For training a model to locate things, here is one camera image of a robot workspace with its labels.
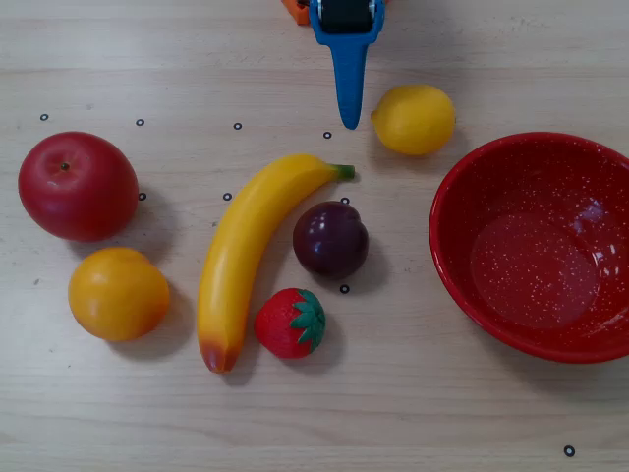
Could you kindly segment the blue gripper, black motor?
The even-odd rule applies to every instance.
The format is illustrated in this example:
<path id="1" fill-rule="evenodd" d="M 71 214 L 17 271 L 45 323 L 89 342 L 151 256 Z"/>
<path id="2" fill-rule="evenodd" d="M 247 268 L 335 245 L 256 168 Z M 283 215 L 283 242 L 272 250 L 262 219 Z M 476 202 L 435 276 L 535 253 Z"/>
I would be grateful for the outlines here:
<path id="1" fill-rule="evenodd" d="M 385 2 L 309 1 L 308 13 L 319 44 L 354 39 L 372 44 L 384 24 Z M 360 123 L 367 51 L 365 46 L 331 48 L 339 113 L 349 130 L 355 130 Z"/>

